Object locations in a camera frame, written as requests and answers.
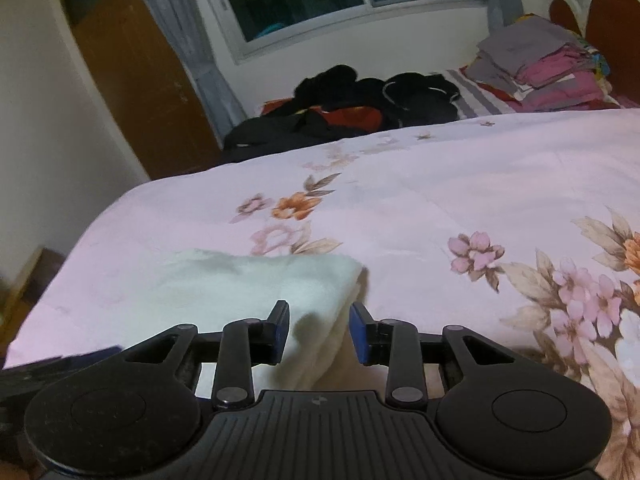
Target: white towel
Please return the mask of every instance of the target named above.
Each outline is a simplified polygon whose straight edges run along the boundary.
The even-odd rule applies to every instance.
[[[275,303],[285,300],[290,329],[283,360],[276,367],[254,367],[255,393],[265,388],[306,390],[340,348],[361,271],[358,262],[338,254],[268,258],[184,251],[130,275],[124,300],[117,309],[101,309],[102,319],[94,319],[92,330],[69,323],[61,337],[86,352],[112,345],[128,348],[180,323],[193,323],[199,332],[218,332],[238,319],[266,319]],[[32,360],[60,354],[61,345],[48,339],[50,352],[36,352]],[[34,343],[22,338],[15,342],[20,348],[12,350],[28,361],[25,353],[48,346]],[[214,372],[215,365],[203,365],[197,395],[210,397]]]

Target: blue object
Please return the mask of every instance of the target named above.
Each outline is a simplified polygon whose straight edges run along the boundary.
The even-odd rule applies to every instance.
[[[354,304],[349,309],[349,332],[351,333],[351,340],[356,350],[358,362],[366,364],[369,361],[370,353],[370,346],[367,343],[367,325],[365,320],[358,314]]]

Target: wooden door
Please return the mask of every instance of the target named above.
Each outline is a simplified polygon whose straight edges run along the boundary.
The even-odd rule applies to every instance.
[[[202,105],[143,0],[99,0],[71,29],[151,179],[216,165],[220,149]]]

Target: black clothing pile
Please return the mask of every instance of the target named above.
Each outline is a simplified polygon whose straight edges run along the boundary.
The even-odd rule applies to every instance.
[[[285,117],[256,117],[242,122],[225,137],[222,164],[361,135],[367,132],[328,124],[314,110]]]
[[[293,99],[279,108],[236,126],[225,137],[223,162],[240,162],[369,133],[328,124],[321,114],[310,110],[312,107],[325,112],[375,108],[382,115],[379,131],[385,131],[456,121],[458,109],[453,101],[459,97],[458,87],[441,74],[408,72],[387,81],[370,77],[358,80],[352,67],[337,65],[305,79],[295,89]]]

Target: red garment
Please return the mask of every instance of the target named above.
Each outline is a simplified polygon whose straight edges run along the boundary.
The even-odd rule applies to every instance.
[[[266,102],[262,108],[261,115],[268,114],[287,101],[291,101],[291,99],[279,99]],[[378,131],[380,126],[382,126],[382,113],[380,110],[369,106],[340,108],[333,112],[325,112],[319,106],[313,106],[311,109],[321,114],[327,123],[333,124],[334,126],[350,126],[352,128],[365,130],[370,134]]]

